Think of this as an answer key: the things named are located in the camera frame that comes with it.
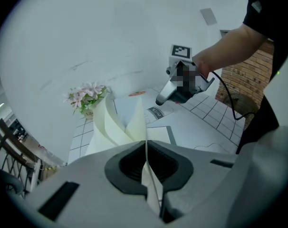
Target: black sleeve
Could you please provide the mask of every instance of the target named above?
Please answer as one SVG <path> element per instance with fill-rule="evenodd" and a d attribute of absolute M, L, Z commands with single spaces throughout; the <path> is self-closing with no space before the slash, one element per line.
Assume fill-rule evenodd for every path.
<path fill-rule="evenodd" d="M 259 0 L 249 0 L 247 6 L 247 14 L 244 18 L 243 24 L 252 28 L 253 30 L 259 32 L 260 34 L 270 37 L 269 32 L 269 23 L 267 21 L 266 11 L 261 8 L 261 11 L 258 12 L 252 4 Z"/>

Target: flower pot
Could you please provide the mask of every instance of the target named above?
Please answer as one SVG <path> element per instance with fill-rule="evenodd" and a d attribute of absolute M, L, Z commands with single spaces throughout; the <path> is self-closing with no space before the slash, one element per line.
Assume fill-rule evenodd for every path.
<path fill-rule="evenodd" d="M 84 110 L 83 115 L 86 119 L 93 119 L 93 112 L 90 109 Z"/>

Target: power cord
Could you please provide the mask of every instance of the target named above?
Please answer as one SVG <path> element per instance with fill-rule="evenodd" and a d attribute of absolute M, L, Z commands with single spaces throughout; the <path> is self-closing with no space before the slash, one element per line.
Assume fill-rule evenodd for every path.
<path fill-rule="evenodd" d="M 243 116 L 236 118 L 235 110 L 234 110 L 234 104 L 233 104 L 233 99 L 231 98 L 229 89 L 227 88 L 226 84 L 224 83 L 224 81 L 222 80 L 222 78 L 220 78 L 220 76 L 219 76 L 218 74 L 216 74 L 214 71 L 212 71 L 212 73 L 215 74 L 215 76 L 221 81 L 221 83 L 223 84 L 226 92 L 228 93 L 228 96 L 229 96 L 229 99 L 230 99 L 230 104 L 231 104 L 231 109 L 232 109 L 232 111 L 233 111 L 233 116 L 234 116 L 234 119 L 235 119 L 236 121 L 240 120 L 241 118 L 243 118 L 243 117 L 245 117 L 245 116 L 247 116 L 247 115 L 249 115 L 249 114 L 255 115 L 254 112 L 248 112 L 248 113 L 245 113 Z"/>

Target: hand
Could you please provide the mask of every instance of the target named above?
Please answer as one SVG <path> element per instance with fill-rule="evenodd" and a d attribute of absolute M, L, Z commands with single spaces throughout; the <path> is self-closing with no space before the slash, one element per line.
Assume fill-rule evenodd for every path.
<path fill-rule="evenodd" d="M 210 70 L 211 67 L 202 60 L 196 59 L 195 57 L 192 58 L 192 61 L 198 67 L 199 72 L 207 79 L 211 71 Z"/>

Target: potted plant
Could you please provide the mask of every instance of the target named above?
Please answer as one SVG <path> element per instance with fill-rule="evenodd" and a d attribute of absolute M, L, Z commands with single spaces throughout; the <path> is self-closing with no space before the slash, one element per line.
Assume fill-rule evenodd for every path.
<path fill-rule="evenodd" d="M 98 85 L 95 82 L 91 84 L 83 84 L 83 86 L 70 89 L 70 92 L 64 94 L 64 102 L 71 104 L 74 112 L 80 111 L 86 119 L 92 119 L 93 108 L 96 107 L 108 92 L 108 87 Z"/>

